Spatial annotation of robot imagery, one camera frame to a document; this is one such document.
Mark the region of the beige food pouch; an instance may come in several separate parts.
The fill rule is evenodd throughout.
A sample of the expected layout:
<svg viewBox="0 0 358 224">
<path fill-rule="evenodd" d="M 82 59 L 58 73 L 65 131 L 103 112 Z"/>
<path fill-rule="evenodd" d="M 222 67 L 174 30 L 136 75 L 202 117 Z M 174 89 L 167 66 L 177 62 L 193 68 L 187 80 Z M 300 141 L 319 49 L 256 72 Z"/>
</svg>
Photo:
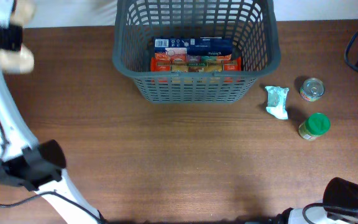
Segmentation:
<svg viewBox="0 0 358 224">
<path fill-rule="evenodd" d="M 34 18 L 35 12 L 34 0 L 17 0 L 9 22 L 24 27 Z M 24 44 L 18 52 L 0 49 L 0 66 L 5 73 L 30 73 L 34 69 L 34 55 Z"/>
</svg>

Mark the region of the San Remo spaghetti packet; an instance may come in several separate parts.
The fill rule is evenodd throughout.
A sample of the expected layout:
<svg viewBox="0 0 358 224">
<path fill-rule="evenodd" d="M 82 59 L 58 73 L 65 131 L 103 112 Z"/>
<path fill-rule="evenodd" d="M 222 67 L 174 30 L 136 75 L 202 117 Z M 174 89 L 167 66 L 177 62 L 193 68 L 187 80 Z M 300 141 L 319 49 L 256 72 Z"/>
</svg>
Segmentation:
<svg viewBox="0 0 358 224">
<path fill-rule="evenodd" d="M 241 59 L 199 61 L 199 62 L 168 62 L 151 59 L 150 70 L 152 72 L 240 72 Z"/>
</svg>

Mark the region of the dark blue cardboard box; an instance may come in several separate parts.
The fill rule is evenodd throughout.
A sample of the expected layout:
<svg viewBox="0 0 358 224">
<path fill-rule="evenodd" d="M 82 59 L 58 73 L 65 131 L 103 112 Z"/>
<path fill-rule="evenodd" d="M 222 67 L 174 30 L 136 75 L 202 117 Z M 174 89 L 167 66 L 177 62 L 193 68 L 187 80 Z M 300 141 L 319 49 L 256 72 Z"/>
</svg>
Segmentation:
<svg viewBox="0 0 358 224">
<path fill-rule="evenodd" d="M 222 57 L 231 55 L 232 41 L 222 37 L 200 37 L 179 39 L 154 39 L 154 52 L 157 60 L 186 61 L 187 58 Z"/>
</svg>

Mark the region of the light green packet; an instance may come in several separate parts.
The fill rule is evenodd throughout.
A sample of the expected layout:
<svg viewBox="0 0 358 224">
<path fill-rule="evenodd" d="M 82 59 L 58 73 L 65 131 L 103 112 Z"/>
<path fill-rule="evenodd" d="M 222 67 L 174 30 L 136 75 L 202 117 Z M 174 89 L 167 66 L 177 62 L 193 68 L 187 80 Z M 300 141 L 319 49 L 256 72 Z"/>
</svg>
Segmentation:
<svg viewBox="0 0 358 224">
<path fill-rule="evenodd" d="M 265 90 L 267 91 L 266 111 L 277 119 L 287 120 L 286 100 L 289 88 L 266 86 Z"/>
</svg>

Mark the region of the small tin can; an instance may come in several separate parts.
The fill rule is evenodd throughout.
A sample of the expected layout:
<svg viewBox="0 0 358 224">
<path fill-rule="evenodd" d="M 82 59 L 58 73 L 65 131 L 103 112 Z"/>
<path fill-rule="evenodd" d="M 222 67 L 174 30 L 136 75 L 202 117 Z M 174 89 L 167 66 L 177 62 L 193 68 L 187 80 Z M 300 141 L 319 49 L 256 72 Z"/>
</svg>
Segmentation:
<svg viewBox="0 0 358 224">
<path fill-rule="evenodd" d="M 306 101 L 316 101 L 324 95 L 324 92 L 324 84 L 317 78 L 305 80 L 300 87 L 300 95 Z"/>
</svg>

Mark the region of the green lid glass jar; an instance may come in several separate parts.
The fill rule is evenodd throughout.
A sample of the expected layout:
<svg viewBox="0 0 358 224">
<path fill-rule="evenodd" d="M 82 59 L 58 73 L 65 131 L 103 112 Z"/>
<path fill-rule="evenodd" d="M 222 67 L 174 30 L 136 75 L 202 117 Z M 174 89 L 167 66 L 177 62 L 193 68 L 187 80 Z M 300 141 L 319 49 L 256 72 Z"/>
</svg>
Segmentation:
<svg viewBox="0 0 358 224">
<path fill-rule="evenodd" d="M 325 114 L 315 113 L 299 125 L 298 134 L 305 140 L 314 141 L 326 134 L 330 128 L 330 119 Z"/>
</svg>

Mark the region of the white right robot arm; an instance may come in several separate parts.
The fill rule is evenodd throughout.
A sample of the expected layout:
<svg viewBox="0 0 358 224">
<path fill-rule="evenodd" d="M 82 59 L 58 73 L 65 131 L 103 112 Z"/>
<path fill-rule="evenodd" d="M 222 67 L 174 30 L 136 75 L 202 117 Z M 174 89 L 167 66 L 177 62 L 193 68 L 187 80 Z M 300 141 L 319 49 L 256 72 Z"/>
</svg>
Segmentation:
<svg viewBox="0 0 358 224">
<path fill-rule="evenodd" d="M 269 223 L 348 224 L 358 223 L 358 184 L 335 177 L 327 185 L 323 199 L 303 208 L 289 208 Z"/>
</svg>

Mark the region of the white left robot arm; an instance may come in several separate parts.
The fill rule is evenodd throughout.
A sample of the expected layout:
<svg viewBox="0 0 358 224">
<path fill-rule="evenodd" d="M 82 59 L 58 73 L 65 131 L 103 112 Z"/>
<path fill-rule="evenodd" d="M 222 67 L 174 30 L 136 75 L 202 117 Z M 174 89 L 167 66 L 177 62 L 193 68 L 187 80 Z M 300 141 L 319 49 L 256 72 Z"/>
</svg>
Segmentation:
<svg viewBox="0 0 358 224">
<path fill-rule="evenodd" d="M 26 125 L 4 79 L 6 73 L 34 69 L 23 28 L 35 12 L 31 0 L 0 0 L 0 184 L 44 198 L 67 223 L 105 223 L 71 181 L 60 145 L 55 140 L 39 143 Z"/>
</svg>

